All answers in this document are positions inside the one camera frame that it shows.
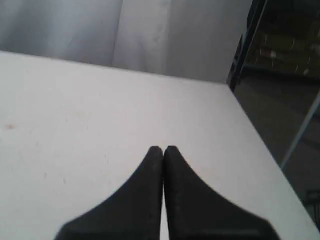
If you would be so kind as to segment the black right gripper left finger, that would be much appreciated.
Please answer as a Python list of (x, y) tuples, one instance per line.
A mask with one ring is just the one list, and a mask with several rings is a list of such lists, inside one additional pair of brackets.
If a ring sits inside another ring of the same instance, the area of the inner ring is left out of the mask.
[(57, 240), (158, 240), (163, 151), (148, 149), (130, 178), (108, 199), (62, 226)]

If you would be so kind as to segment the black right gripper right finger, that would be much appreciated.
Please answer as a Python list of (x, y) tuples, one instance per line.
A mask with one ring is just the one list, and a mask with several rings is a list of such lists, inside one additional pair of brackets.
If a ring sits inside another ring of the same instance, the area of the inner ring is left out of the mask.
[(210, 188), (176, 146), (164, 152), (164, 197), (171, 240), (278, 240), (265, 219)]

